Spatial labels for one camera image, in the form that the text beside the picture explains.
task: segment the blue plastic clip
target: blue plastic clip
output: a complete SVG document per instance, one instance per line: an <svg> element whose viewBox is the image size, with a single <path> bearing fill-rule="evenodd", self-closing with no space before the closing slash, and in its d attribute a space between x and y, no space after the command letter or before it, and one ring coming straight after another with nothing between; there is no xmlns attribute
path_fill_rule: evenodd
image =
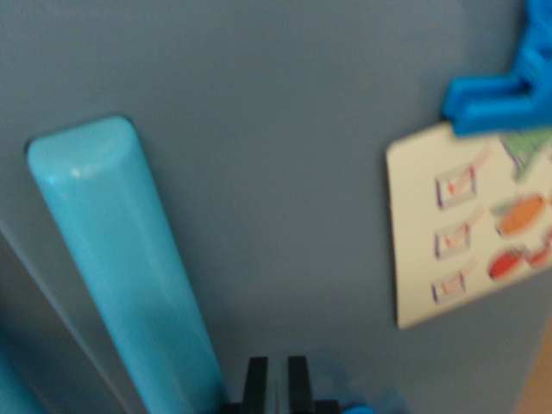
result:
<svg viewBox="0 0 552 414"><path fill-rule="evenodd" d="M442 107L456 134L552 124L552 0L527 0L528 22L509 74L458 78Z"/></svg>

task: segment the light blue handle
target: light blue handle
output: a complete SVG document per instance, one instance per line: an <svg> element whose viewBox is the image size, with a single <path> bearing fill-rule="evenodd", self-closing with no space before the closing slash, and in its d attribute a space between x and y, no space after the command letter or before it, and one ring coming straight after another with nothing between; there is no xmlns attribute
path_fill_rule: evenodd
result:
<svg viewBox="0 0 552 414"><path fill-rule="evenodd" d="M37 139L28 163L149 412L216 411L222 376L130 122Z"/></svg>
<svg viewBox="0 0 552 414"><path fill-rule="evenodd" d="M0 414L17 413L44 414L45 412L0 349Z"/></svg>

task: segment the black plastic piece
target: black plastic piece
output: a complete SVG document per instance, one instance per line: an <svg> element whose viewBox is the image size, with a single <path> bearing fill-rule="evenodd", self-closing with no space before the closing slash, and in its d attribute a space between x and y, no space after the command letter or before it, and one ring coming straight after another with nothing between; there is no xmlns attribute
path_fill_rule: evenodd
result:
<svg viewBox="0 0 552 414"><path fill-rule="evenodd" d="M290 356L287 359L287 378L290 414L314 414L309 367L305 356Z"/></svg>
<svg viewBox="0 0 552 414"><path fill-rule="evenodd" d="M336 399L321 399L314 402L316 414L342 414L342 408Z"/></svg>
<svg viewBox="0 0 552 414"><path fill-rule="evenodd" d="M267 396L268 358L259 356L249 360L240 414L263 414Z"/></svg>

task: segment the green drawing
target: green drawing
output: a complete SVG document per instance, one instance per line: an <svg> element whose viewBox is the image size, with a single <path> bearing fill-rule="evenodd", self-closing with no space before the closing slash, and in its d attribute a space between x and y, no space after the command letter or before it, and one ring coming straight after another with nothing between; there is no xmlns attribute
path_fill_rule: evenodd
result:
<svg viewBox="0 0 552 414"><path fill-rule="evenodd" d="M533 162L544 147L552 142L552 128L508 134L501 141L516 164L514 180L521 181L527 177Z"/></svg>

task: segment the gray panel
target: gray panel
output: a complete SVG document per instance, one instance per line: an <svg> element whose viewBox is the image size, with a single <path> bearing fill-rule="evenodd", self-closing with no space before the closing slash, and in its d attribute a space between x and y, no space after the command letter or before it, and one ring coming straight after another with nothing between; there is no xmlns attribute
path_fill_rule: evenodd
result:
<svg viewBox="0 0 552 414"><path fill-rule="evenodd" d="M56 413L139 412L119 360L106 361L120 370L122 395L114 395L1 235L0 264L0 339L41 402ZM101 332L94 323L102 325L95 320L89 329Z"/></svg>
<svg viewBox="0 0 552 414"><path fill-rule="evenodd" d="M0 3L0 229L105 375L115 351L23 147L120 112L234 399L249 356L306 353L344 403L396 386L423 414L511 411L550 272L398 331L384 152L439 121L451 77L506 70L523 2L121 3Z"/></svg>

